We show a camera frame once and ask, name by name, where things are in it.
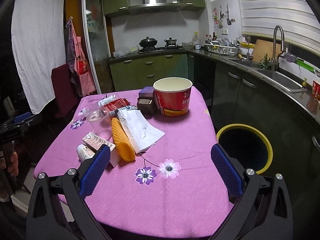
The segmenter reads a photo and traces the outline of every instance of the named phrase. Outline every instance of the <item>cutting board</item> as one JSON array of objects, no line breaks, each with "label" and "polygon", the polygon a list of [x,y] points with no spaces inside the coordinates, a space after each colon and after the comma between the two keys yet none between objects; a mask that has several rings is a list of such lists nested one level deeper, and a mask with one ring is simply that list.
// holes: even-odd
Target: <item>cutting board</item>
[{"label": "cutting board", "polygon": [[[280,52],[280,44],[276,44],[276,57],[280,54]],[[259,63],[264,58],[266,53],[268,54],[268,59],[272,58],[273,42],[257,40],[252,52],[252,61]]]}]

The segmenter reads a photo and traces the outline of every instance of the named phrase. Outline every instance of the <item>stainless steel faucet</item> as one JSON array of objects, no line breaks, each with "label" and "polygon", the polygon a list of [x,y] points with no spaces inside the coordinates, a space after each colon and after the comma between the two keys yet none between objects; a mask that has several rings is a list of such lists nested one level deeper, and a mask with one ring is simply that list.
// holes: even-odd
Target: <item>stainless steel faucet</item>
[{"label": "stainless steel faucet", "polygon": [[250,61],[249,43],[251,42],[251,39],[250,39],[250,38],[248,38],[248,37],[247,37],[247,36],[245,36],[245,35],[241,35],[239,38],[241,38],[241,37],[244,37],[244,38],[245,38],[245,40],[246,40],[246,42],[248,43],[247,61]]},{"label": "stainless steel faucet", "polygon": [[282,51],[281,54],[283,52],[285,52],[285,45],[284,45],[284,32],[283,32],[283,29],[280,25],[277,25],[275,27],[275,30],[273,32],[273,54],[272,54],[272,59],[271,59],[271,62],[273,62],[273,67],[272,67],[272,70],[276,70],[276,40],[277,40],[277,31],[280,30],[280,33],[281,33],[281,48],[280,50]]}]

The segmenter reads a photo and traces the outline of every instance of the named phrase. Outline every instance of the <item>white curtain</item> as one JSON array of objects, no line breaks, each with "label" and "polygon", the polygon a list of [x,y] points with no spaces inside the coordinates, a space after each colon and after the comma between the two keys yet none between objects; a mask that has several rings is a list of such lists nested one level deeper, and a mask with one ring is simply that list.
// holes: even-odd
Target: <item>white curtain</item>
[{"label": "white curtain", "polygon": [[12,51],[33,114],[54,99],[51,70],[66,63],[64,0],[15,0]]},{"label": "white curtain", "polygon": [[320,24],[305,0],[240,0],[240,7],[244,34],[273,36],[280,25],[289,43],[320,55]]}]

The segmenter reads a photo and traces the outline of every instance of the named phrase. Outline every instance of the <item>person's hand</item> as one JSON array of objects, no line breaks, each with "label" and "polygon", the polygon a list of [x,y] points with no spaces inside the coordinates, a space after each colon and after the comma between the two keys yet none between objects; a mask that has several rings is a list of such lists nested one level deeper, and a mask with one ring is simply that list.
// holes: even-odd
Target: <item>person's hand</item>
[{"label": "person's hand", "polygon": [[11,176],[18,176],[18,155],[15,151],[13,151],[11,154],[10,161],[11,164],[8,167],[8,172],[11,174]]}]

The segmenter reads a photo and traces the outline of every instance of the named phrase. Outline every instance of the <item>gas stove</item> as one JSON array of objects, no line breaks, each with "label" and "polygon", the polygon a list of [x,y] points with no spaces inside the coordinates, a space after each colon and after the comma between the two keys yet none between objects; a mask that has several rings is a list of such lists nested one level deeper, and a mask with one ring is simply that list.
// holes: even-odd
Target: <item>gas stove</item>
[{"label": "gas stove", "polygon": [[170,45],[164,47],[151,47],[151,48],[144,48],[140,49],[139,53],[147,53],[152,51],[166,51],[166,50],[183,50],[182,46],[179,45]]}]

